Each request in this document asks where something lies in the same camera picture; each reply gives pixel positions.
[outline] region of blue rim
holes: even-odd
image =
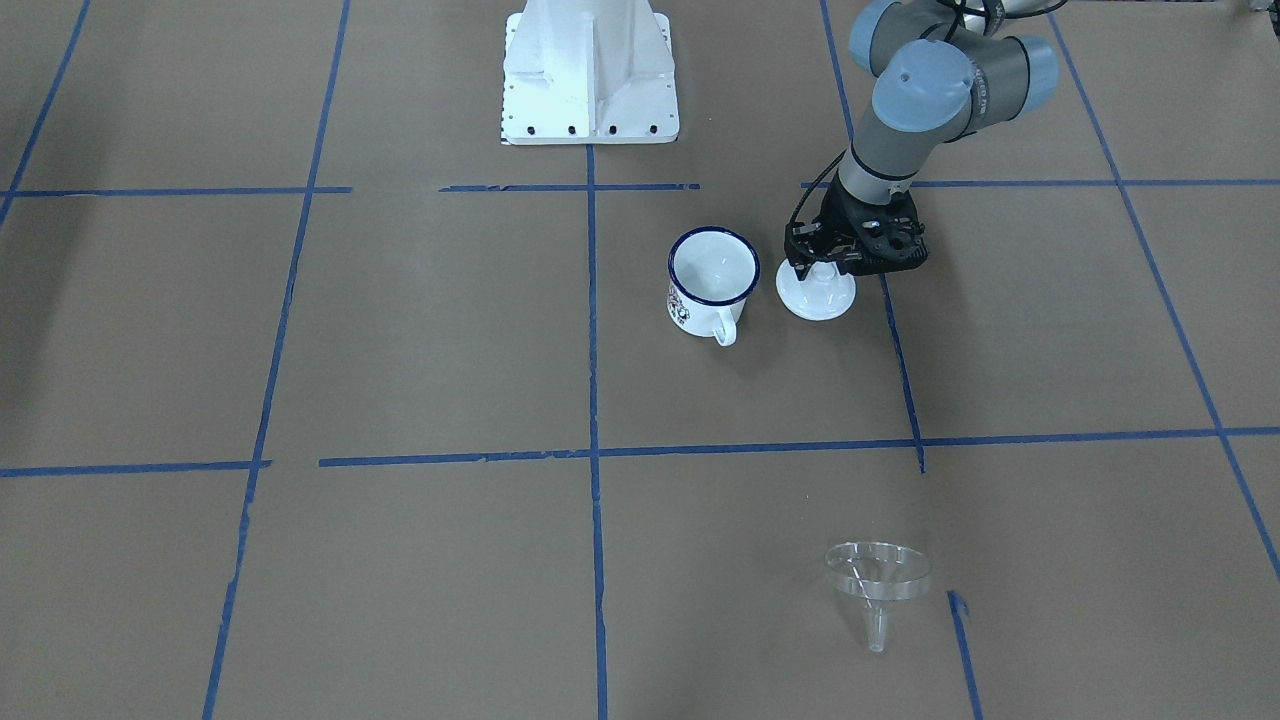
[[[686,240],[700,232],[722,232],[724,234],[733,236],[739,240],[739,242],[745,245],[746,251],[751,254],[751,260],[755,263],[755,275],[751,277],[751,284],[746,286],[746,290],[739,293],[737,297],[733,297],[731,300],[704,300],[689,292],[689,290],[686,290],[685,286],[680,284],[680,281],[676,278],[676,251],[680,250],[680,246],[684,245]],[[696,300],[700,305],[709,305],[712,307],[723,307],[726,305],[732,305],[735,302],[745,300],[746,296],[751,295],[751,291],[755,290],[755,283],[760,282],[760,256],[755,254],[755,249],[751,247],[751,243],[748,242],[745,237],[737,234],[736,232],[728,228],[722,228],[719,225],[703,225],[700,228],[694,228],[686,232],[685,234],[680,236],[680,240],[676,241],[676,245],[671,246],[671,252],[667,255],[667,275],[671,278],[671,282],[676,283],[676,288],[680,290],[680,292],[685,293],[685,296],[689,297],[690,300]]]

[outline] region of clear plastic funnel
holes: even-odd
[[[827,551],[827,578],[837,591],[863,603],[867,647],[884,652],[888,609],[929,592],[929,559],[887,542],[846,542]]]

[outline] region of mug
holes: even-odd
[[[737,340],[737,319],[760,279],[760,259],[742,236],[719,227],[686,232],[667,256],[667,314],[689,334]]]

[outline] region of blue joint cap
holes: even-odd
[[[1057,53],[1043,37],[1015,35],[1014,40],[1020,42],[1023,50],[1027,51],[1027,101],[1023,102],[1023,109],[1014,115],[1020,118],[1048,102],[1048,99],[1053,96],[1053,91],[1057,90],[1059,68]]]
[[[955,45],[913,40],[888,61],[872,91],[872,109],[899,132],[929,132],[969,105],[974,67]]]
[[[874,0],[858,14],[854,29],[849,32],[849,53],[854,56],[854,61],[867,72],[872,72],[872,38],[876,37],[881,15],[895,3],[897,0]]]

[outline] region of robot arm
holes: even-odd
[[[919,266],[928,249],[908,188],[929,152],[1053,94],[1059,67],[1048,42],[989,37],[1006,15],[1042,12],[1046,1],[984,1],[973,10],[982,14],[961,18],[937,0],[876,0],[854,23],[850,51],[877,77],[876,88],[818,218],[787,227],[799,281],[818,263],[849,275]]]

